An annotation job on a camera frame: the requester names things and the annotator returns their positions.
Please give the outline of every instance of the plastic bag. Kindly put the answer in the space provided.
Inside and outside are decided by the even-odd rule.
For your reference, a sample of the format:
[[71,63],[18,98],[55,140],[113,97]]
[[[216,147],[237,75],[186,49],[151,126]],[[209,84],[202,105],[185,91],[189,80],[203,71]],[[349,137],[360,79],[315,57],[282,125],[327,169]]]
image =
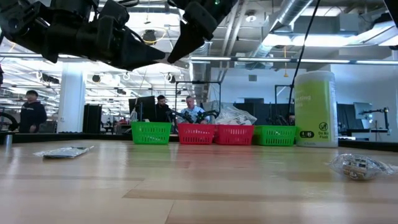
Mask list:
[[49,151],[41,151],[41,152],[36,152],[34,155],[40,156],[46,159],[50,158],[75,158],[76,156],[80,156],[86,152],[88,152],[90,149],[92,149],[94,146],[91,147],[63,147],[59,149],[54,149],[54,150],[49,150]]
[[353,180],[371,180],[375,177],[396,174],[397,167],[375,161],[358,154],[342,154],[334,158],[329,167]]
[[246,111],[239,110],[234,106],[229,106],[221,110],[220,115],[216,119],[216,124],[231,125],[252,125],[257,118]]

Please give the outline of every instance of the green basket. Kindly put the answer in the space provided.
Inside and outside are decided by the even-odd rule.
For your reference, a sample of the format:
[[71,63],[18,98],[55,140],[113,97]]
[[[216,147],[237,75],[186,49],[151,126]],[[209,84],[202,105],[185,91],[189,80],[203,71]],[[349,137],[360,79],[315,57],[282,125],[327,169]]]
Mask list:
[[253,144],[261,146],[293,146],[295,126],[255,126]]
[[135,144],[168,144],[172,123],[132,122],[132,140]]

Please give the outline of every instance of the red basket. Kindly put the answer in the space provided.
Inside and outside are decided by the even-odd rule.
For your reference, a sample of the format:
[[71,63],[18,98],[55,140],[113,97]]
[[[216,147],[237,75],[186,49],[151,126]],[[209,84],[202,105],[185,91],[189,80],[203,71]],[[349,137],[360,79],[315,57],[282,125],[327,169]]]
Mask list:
[[211,144],[214,124],[178,124],[178,136],[181,144]]
[[217,125],[215,140],[222,145],[251,145],[253,125]]

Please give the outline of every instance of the plastic basket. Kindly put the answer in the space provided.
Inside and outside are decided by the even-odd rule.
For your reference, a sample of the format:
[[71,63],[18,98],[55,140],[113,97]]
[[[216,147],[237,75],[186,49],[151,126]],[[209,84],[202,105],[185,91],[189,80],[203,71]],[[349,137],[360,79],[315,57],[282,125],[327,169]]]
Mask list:
[[135,144],[168,144],[172,123],[132,122],[132,140]]
[[215,142],[222,145],[251,145],[254,126],[252,125],[217,125]]
[[293,146],[295,126],[255,126],[253,143],[262,146]]
[[211,144],[216,126],[214,124],[178,124],[181,144]]

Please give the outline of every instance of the wooden surface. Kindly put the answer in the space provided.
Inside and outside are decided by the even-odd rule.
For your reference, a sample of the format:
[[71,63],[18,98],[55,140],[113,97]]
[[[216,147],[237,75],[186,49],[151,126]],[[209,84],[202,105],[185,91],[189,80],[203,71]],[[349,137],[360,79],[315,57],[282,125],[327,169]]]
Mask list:
[[[65,160],[34,152],[95,146]],[[0,148],[0,223],[398,223],[398,178],[353,182],[325,163],[358,153],[260,146],[64,141]]]

